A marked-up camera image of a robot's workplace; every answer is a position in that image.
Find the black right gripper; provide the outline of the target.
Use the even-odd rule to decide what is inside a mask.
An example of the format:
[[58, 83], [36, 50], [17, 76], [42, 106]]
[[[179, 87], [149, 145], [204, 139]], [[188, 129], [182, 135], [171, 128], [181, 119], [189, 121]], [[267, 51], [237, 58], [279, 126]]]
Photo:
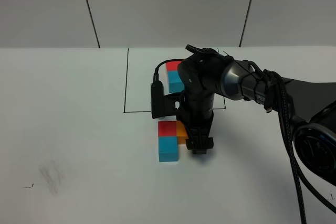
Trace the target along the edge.
[[177, 116], [186, 129], [186, 147], [195, 155], [203, 155], [213, 148], [213, 138], [209, 137], [214, 117], [213, 92], [183, 92], [181, 115]]

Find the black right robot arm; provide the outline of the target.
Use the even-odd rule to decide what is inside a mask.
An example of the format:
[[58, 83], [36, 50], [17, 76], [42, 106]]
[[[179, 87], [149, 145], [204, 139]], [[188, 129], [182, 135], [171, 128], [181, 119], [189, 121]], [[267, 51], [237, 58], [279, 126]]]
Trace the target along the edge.
[[187, 45], [191, 55], [178, 65], [183, 84], [181, 116], [188, 138], [187, 148], [204, 154], [213, 147], [209, 137], [213, 97], [255, 101], [266, 112], [278, 113], [280, 131], [295, 182], [300, 219], [306, 223], [302, 195], [305, 186], [332, 211], [335, 206], [306, 179], [300, 165], [335, 184], [335, 84], [288, 79], [261, 70], [253, 61], [236, 60], [211, 48]]

